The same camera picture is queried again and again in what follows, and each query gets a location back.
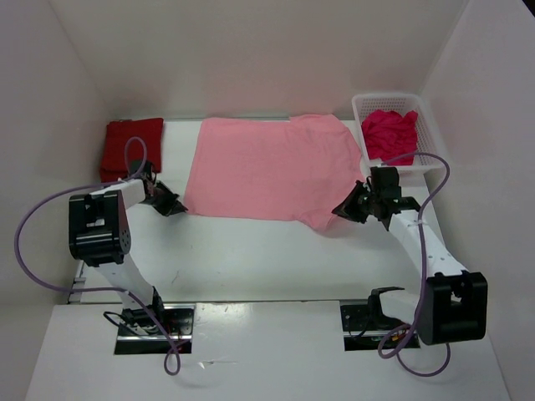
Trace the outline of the dark red t shirt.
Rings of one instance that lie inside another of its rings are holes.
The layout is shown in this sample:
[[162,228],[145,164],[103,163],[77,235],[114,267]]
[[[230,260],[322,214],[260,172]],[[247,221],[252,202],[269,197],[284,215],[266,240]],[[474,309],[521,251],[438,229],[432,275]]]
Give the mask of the dark red t shirt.
[[111,182],[128,175],[126,165],[143,159],[143,145],[133,140],[125,160],[125,147],[128,140],[138,137],[143,140],[147,150],[147,160],[153,165],[153,171],[161,173],[161,142],[164,131],[162,118],[141,120],[116,120],[106,126],[104,152],[99,167],[102,182]]

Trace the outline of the pink t shirt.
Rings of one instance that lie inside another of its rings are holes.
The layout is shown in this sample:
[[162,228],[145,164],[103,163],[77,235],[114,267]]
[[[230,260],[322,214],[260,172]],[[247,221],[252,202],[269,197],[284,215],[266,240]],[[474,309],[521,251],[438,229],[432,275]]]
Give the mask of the pink t shirt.
[[333,115],[201,123],[184,201],[199,216],[298,221],[326,231],[364,178],[361,152]]

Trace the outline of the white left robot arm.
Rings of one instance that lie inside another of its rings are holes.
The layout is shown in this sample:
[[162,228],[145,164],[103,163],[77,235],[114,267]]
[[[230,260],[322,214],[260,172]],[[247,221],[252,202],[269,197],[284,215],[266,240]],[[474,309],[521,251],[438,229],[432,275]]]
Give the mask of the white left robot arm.
[[187,212],[179,196],[157,179],[154,165],[135,160],[137,176],[103,190],[69,198],[69,250],[120,289],[122,318],[134,333],[160,334],[167,314],[158,291],[141,275],[130,254],[132,238],[126,211],[151,206],[164,217]]

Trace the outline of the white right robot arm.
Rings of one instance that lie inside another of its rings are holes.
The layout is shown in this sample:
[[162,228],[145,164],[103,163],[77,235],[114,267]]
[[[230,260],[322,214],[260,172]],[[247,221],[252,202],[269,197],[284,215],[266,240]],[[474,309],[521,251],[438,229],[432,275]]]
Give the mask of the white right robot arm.
[[420,273],[420,295],[402,287],[371,291],[366,310],[369,323],[386,329],[402,322],[415,325],[426,345],[484,338],[487,330],[487,279],[470,272],[444,246],[423,216],[424,208],[404,196],[395,167],[374,167],[358,181],[333,213],[364,224],[376,218],[401,244]]

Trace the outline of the white plastic laundry basket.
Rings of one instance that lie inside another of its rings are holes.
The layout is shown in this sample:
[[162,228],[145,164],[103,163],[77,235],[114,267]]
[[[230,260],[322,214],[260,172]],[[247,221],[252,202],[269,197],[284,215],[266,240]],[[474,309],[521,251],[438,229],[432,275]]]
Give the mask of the white plastic laundry basket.
[[364,142],[362,123],[372,112],[378,109],[395,111],[402,116],[405,116],[410,111],[415,111],[418,114],[418,119],[415,122],[417,151],[432,153],[444,159],[446,158],[441,134],[431,110],[418,95],[400,92],[356,94],[352,98],[351,104],[356,123],[356,138],[362,152],[361,164],[367,168],[379,166],[381,159],[372,159],[369,156],[367,145]]

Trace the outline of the magenta t shirt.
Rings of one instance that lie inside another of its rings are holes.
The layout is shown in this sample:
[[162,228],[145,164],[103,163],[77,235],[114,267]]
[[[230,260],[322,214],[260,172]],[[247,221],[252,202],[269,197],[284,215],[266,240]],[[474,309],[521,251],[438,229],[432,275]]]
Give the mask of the magenta t shirt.
[[405,115],[380,109],[372,112],[361,125],[369,159],[388,161],[416,152],[418,117],[414,110]]

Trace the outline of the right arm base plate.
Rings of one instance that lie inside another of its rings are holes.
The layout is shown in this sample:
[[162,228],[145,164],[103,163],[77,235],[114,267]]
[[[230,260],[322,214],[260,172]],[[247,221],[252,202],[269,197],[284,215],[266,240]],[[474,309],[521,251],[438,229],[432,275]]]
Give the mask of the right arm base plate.
[[369,312],[368,303],[364,299],[341,302],[339,305],[344,350],[373,351],[377,350],[383,336],[390,330],[403,324],[399,319],[390,317],[375,321]]

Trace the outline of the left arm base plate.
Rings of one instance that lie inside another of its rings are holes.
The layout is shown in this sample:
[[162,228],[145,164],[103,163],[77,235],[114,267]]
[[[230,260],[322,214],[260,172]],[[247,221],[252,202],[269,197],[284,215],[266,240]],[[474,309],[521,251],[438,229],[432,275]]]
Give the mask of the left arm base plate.
[[[194,304],[165,305],[164,329],[178,346],[180,354],[191,353],[193,321],[196,307]],[[137,323],[127,322],[125,312],[105,312],[106,318],[117,327],[114,355],[165,355],[171,350],[166,337],[153,323],[142,327]]]

